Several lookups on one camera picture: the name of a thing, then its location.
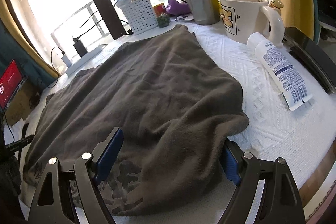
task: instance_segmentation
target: mug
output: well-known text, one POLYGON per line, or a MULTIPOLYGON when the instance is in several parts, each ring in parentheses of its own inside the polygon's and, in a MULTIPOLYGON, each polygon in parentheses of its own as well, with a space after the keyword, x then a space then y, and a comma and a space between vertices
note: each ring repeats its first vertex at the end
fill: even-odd
POLYGON ((275 46, 282 45, 284 23, 278 12, 268 7, 268 0, 220 0, 220 3, 229 38, 246 44, 251 34, 259 32, 275 46))

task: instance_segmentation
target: perforated basket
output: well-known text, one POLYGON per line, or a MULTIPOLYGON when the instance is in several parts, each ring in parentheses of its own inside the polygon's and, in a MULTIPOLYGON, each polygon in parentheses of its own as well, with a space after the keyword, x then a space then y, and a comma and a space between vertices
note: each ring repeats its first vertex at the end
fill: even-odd
POLYGON ((145 32, 158 25, 156 14, 149 0, 133 1, 121 10, 134 34, 145 32))

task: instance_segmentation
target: brown cloth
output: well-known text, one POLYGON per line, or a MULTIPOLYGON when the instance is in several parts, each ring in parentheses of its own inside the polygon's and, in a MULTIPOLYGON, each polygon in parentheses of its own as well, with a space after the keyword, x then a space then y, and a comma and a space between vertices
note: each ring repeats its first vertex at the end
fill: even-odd
POLYGON ((180 24, 123 44, 49 99, 24 180, 36 185, 51 157, 75 160, 120 127, 124 144, 100 185, 113 215, 156 213, 202 197, 221 180, 226 137, 249 124, 239 82, 180 24))

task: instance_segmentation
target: mug handle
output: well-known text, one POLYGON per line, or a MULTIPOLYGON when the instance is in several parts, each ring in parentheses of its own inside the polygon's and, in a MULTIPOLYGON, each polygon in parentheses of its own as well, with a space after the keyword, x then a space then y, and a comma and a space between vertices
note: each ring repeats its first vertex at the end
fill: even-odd
POLYGON ((275 46, 282 47, 282 39, 285 34, 285 26, 282 21, 281 16, 277 11, 273 10, 271 7, 263 5, 260 7, 261 11, 266 15, 271 24, 271 33, 269 37, 266 37, 275 46))

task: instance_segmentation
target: purple object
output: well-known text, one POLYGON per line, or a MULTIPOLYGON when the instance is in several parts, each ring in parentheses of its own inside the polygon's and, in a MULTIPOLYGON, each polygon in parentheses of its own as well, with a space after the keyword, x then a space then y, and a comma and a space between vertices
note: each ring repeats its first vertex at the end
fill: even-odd
POLYGON ((180 16, 191 13, 188 3, 181 3, 178 2, 177 0, 168 0, 166 12, 174 16, 180 16))

